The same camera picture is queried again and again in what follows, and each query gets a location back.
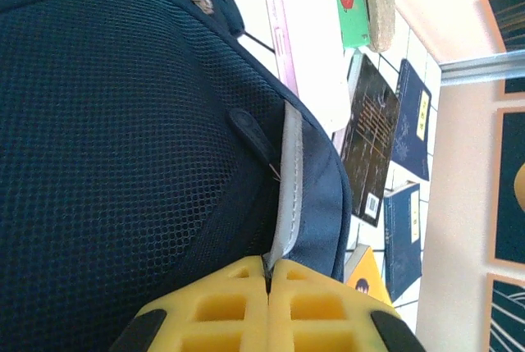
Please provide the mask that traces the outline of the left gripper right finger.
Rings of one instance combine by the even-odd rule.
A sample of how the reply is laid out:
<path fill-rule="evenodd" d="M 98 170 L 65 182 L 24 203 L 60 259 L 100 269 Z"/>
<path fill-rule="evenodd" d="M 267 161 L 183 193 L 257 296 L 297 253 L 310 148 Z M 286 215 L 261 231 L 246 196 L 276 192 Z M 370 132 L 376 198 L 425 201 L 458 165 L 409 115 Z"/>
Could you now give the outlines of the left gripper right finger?
<path fill-rule="evenodd" d="M 291 260 L 273 268 L 269 351 L 423 351 L 393 307 Z"/>

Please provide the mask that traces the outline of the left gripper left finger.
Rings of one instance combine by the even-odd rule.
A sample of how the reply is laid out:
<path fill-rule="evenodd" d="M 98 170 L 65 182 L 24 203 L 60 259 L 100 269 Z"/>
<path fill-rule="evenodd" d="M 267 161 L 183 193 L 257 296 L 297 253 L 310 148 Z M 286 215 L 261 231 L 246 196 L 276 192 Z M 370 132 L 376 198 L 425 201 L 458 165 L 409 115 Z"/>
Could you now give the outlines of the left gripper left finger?
<path fill-rule="evenodd" d="M 146 304 L 111 351 L 264 351 L 263 261 L 249 256 Z"/>

